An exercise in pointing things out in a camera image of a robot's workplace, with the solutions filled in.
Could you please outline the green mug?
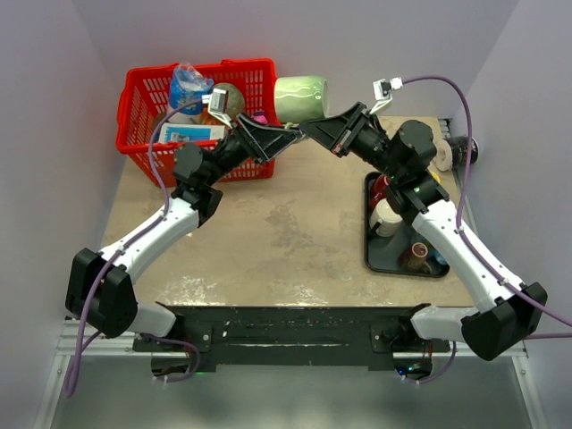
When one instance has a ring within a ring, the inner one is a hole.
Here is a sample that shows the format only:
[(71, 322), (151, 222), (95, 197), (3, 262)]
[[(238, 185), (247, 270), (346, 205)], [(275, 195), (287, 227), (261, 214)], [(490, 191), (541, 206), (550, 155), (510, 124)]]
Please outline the green mug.
[(324, 119), (329, 109), (328, 81), (316, 75), (280, 77), (274, 83), (273, 101), (280, 123)]

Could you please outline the dark red mug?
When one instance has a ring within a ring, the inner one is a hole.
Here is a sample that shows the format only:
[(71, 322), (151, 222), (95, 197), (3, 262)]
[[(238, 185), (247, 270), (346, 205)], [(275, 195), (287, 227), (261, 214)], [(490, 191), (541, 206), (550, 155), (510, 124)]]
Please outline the dark red mug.
[(385, 174), (377, 177), (370, 189), (368, 208), (373, 211), (377, 204), (386, 198), (387, 189), (391, 183), (391, 178)]

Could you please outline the cream white mug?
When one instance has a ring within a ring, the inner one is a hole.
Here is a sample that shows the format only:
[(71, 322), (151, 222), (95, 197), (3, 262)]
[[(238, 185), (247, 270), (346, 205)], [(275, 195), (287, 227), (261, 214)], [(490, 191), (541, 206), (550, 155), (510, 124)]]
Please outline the cream white mug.
[(369, 216), (369, 230), (373, 235), (389, 238), (410, 225), (397, 214), (386, 198), (380, 200)]

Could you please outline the brown maroon mug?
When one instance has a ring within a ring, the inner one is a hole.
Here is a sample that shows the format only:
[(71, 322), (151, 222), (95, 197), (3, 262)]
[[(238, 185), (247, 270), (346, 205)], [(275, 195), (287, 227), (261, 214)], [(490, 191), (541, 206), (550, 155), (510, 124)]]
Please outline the brown maroon mug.
[(411, 273), (432, 274), (433, 268), (427, 262), (429, 249), (423, 242), (414, 242), (398, 258), (399, 267)]

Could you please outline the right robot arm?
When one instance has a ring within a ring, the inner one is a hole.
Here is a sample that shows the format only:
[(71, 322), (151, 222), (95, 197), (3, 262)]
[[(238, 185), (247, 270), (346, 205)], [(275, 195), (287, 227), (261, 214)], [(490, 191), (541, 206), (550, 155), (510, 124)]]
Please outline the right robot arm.
[(420, 350), (429, 340), (460, 341), (491, 361), (535, 331), (546, 290), (537, 282), (525, 284), (463, 222), (428, 170), (436, 154), (428, 125), (409, 120), (389, 137), (377, 117), (356, 103), (343, 114), (302, 122), (299, 129), (336, 156), (354, 154), (389, 176), (391, 209), (428, 239), (474, 302), (472, 307), (417, 306), (398, 329), (404, 349)]

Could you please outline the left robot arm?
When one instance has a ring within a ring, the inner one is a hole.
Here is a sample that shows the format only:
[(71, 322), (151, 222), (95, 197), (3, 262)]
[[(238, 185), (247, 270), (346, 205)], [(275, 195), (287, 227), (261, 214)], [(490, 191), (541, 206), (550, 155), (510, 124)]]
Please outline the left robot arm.
[(153, 335), (165, 350), (178, 349), (185, 329), (167, 307), (140, 303), (134, 285), (171, 245), (200, 228), (215, 213), (223, 193), (214, 185), (247, 160), (270, 161), (302, 139), (295, 126), (263, 125), (240, 114), (214, 149), (195, 142), (174, 154), (173, 192), (161, 208), (114, 244), (98, 251), (84, 248), (71, 263), (65, 307), (83, 324), (115, 338), (125, 332)]

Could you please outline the blue mug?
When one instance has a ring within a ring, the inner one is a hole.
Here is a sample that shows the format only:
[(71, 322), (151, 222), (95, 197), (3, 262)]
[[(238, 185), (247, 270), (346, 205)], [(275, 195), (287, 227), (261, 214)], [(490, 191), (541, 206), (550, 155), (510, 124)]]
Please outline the blue mug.
[(433, 257), (433, 258), (435, 259), (435, 261), (436, 261), (438, 264), (440, 264), (440, 265), (446, 265), (446, 264), (447, 264), (446, 260), (445, 260), (444, 257), (442, 256), (442, 254), (441, 254), (440, 252), (436, 251), (436, 250), (434, 250), (434, 251), (432, 252), (432, 257)]

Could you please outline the pink purple toy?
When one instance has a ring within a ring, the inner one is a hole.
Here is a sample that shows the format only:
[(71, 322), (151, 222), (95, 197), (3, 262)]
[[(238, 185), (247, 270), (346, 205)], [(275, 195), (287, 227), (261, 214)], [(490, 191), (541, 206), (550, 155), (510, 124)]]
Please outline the pink purple toy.
[(254, 119), (255, 121), (259, 122), (259, 123), (262, 123), (262, 124), (267, 124), (267, 123), (268, 123), (268, 121), (267, 121), (265, 115), (264, 115), (262, 112), (255, 112), (255, 113), (253, 114), (253, 119)]

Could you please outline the green melon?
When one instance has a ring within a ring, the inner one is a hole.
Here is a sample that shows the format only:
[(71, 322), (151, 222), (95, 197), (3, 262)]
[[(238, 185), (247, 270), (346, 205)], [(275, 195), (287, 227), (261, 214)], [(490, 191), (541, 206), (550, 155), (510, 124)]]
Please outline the green melon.
[(228, 82), (219, 82), (214, 88), (225, 90), (227, 93), (226, 114), (234, 120), (238, 114), (246, 110), (246, 101), (240, 90)]

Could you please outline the blue white plastic bag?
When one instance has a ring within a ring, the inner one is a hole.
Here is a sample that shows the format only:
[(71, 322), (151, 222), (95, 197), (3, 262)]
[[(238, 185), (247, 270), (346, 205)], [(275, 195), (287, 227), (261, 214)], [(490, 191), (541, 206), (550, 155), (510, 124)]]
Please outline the blue white plastic bag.
[(203, 76), (190, 63), (179, 63), (172, 73), (168, 99), (168, 112), (172, 112), (191, 101), (197, 101), (173, 114), (172, 123), (197, 123), (203, 113), (202, 96), (207, 95), (214, 81)]

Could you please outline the blue white box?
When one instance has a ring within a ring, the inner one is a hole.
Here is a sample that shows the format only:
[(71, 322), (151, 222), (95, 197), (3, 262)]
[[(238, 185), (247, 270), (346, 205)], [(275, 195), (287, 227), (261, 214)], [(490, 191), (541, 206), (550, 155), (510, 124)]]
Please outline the blue white box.
[(218, 140), (225, 137), (224, 125), (196, 125), (165, 123), (157, 138), (158, 143), (185, 143), (191, 141)]

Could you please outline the red plastic basket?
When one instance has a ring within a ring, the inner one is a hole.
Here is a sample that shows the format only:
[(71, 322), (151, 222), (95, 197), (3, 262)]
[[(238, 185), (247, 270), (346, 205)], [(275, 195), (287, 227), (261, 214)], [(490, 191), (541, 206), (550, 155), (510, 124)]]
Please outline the red plastic basket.
[[(131, 158), (154, 183), (154, 170), (164, 185), (175, 185), (172, 175), (177, 143), (154, 143), (153, 155), (148, 154), (148, 143), (156, 127), (156, 118), (166, 112), (175, 65), (158, 65), (128, 71), (118, 104), (115, 139), (117, 150)], [(246, 101), (250, 115), (262, 112), (272, 125), (279, 123), (274, 109), (273, 89), (278, 78), (272, 59), (223, 59), (220, 63), (200, 64), (196, 69), (214, 82), (228, 82), (236, 86)]]

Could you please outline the black white paper cup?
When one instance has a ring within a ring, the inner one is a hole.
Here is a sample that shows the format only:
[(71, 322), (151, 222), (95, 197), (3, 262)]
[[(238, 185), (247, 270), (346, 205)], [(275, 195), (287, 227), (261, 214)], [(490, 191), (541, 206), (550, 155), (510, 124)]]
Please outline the black white paper cup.
[(474, 164), (479, 156), (479, 146), (475, 139), (468, 144), (467, 136), (448, 137), (436, 144), (434, 164), (439, 171), (447, 172), (464, 167), (467, 159)]

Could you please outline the black tray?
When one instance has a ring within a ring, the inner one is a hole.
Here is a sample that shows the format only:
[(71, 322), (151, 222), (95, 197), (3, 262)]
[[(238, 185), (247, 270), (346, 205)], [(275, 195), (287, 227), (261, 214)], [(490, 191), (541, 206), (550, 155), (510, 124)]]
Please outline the black tray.
[[(372, 211), (368, 208), (370, 189), (379, 172), (370, 172), (364, 178), (363, 191), (363, 207), (364, 207), (364, 262), (366, 266), (376, 273), (391, 273), (397, 275), (412, 275), (416, 277), (426, 277), (438, 279), (446, 276), (450, 272), (450, 266), (440, 265), (432, 257), (435, 250), (430, 242), (417, 233), (411, 226), (407, 229), (398, 231), (398, 233), (389, 238), (383, 238), (373, 235), (369, 230), (369, 216)], [(427, 262), (433, 268), (432, 274), (411, 273), (402, 270), (398, 264), (400, 254), (414, 242), (423, 242), (429, 249), (429, 257)]]

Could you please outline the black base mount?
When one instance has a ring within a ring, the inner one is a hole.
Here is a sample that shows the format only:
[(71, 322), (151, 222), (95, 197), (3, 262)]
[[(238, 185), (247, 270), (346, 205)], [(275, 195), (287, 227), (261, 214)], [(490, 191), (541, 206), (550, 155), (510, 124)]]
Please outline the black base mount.
[(182, 307), (170, 343), (136, 339), (153, 354), (154, 374), (181, 373), (190, 345), (201, 372), (222, 365), (362, 366), (429, 374), (447, 341), (424, 341), (405, 328), (411, 307)]

